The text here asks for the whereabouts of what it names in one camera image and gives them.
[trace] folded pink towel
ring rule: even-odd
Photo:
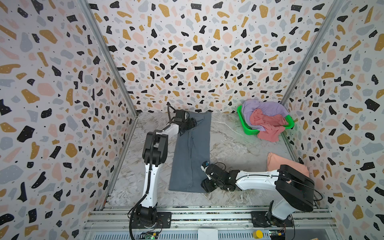
[[[265,131],[260,131],[257,136],[271,142],[279,141],[279,134],[285,130],[283,125],[288,125],[282,115],[266,116],[263,111],[258,108],[250,116],[252,125],[260,125],[265,128]]]

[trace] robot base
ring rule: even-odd
[[[161,228],[170,228],[170,223],[172,220],[172,213],[171,212],[158,212],[157,213],[157,226],[156,224],[152,227],[146,227],[139,218],[134,217],[134,219],[131,219],[132,221],[132,229],[144,229],[144,228],[154,228],[161,229]]]
[[[289,215],[285,220],[279,221],[270,221],[267,216],[268,211],[254,211],[251,212],[252,217],[252,224],[253,227],[269,227],[269,226],[276,226],[276,227],[293,227],[292,217]]]

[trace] pink cloth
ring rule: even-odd
[[[296,169],[297,171],[301,172],[305,176],[310,177],[310,173],[308,171],[308,168],[305,165],[300,164],[300,163],[295,162],[295,161],[292,161],[292,160],[289,160],[289,159],[286,159],[286,158],[283,158],[283,157],[280,157],[279,155],[276,155],[276,154],[270,152],[268,154],[268,161],[266,164],[266,170],[267,171],[277,170],[280,168],[280,165],[289,165],[290,167]]]
[[[288,125],[287,121],[281,114],[275,116],[266,116],[263,111],[256,109],[249,118],[252,125],[261,125],[265,128],[265,131],[260,131],[257,136],[260,139],[264,139],[271,142],[279,141],[279,134],[285,130],[282,125]]]

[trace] robotic arm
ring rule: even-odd
[[[135,222],[135,228],[143,228],[143,226],[151,228],[158,224],[157,181],[162,164],[167,159],[168,139],[178,133],[183,134],[186,130],[197,125],[196,120],[190,118],[189,113],[185,110],[176,110],[171,107],[176,113],[175,117],[171,118],[170,107],[168,105],[169,123],[167,126],[162,130],[147,133],[144,143],[142,157],[145,163],[146,177],[142,198],[130,210],[132,212],[129,222],[131,239],[134,239],[132,234],[133,222]],[[263,216],[258,216],[256,223],[253,221],[254,225],[259,227],[271,225],[283,227],[284,220],[294,211],[310,212],[313,210],[314,182],[288,165],[281,165],[279,170],[271,172],[241,170],[226,172],[217,165],[208,162],[204,162],[201,168],[208,177],[201,184],[206,192],[212,192],[219,187],[225,191],[266,189],[278,191],[282,195],[282,200],[276,204],[272,201],[269,211]]]

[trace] marble table surface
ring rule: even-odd
[[[142,151],[147,132],[162,129],[168,122],[166,113],[141,113],[118,179],[106,207],[133,206],[142,196],[145,168]],[[168,158],[161,169],[158,184],[159,206],[240,206],[269,205],[279,200],[277,192],[260,189],[226,192],[216,189],[211,193],[185,193],[168,190],[176,136],[168,140]],[[213,113],[210,129],[210,162],[223,162],[232,169],[266,171],[268,153],[291,159],[281,136],[273,143],[246,135],[237,113]]]

